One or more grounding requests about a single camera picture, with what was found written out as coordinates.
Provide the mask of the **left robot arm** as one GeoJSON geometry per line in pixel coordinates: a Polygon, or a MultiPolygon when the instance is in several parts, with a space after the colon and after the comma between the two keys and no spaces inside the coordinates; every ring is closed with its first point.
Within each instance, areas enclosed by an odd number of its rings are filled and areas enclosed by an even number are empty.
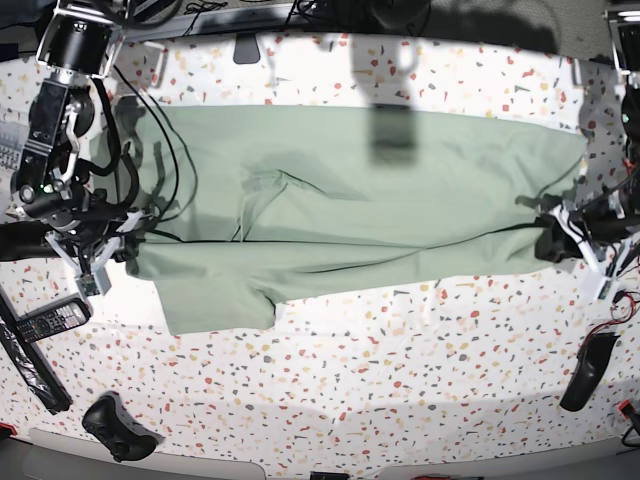
{"type": "Polygon", "coordinates": [[[624,85],[623,164],[629,172],[582,200],[543,195],[538,215],[544,231],[535,245],[541,260],[583,260],[588,271],[583,291],[595,301],[613,297],[623,272],[639,258],[639,243],[632,239],[639,231],[639,3],[610,1],[604,18],[624,85]]]}

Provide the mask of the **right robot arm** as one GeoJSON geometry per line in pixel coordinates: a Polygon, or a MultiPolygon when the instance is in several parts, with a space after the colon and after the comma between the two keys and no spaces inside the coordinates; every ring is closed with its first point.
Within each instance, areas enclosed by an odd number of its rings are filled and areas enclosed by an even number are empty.
{"type": "Polygon", "coordinates": [[[60,1],[36,60],[51,70],[29,111],[29,130],[11,179],[10,212],[45,224],[44,239],[74,271],[84,296],[104,295],[107,262],[125,250],[152,212],[135,207],[139,176],[122,143],[104,79],[134,23],[127,1],[60,1]]]}

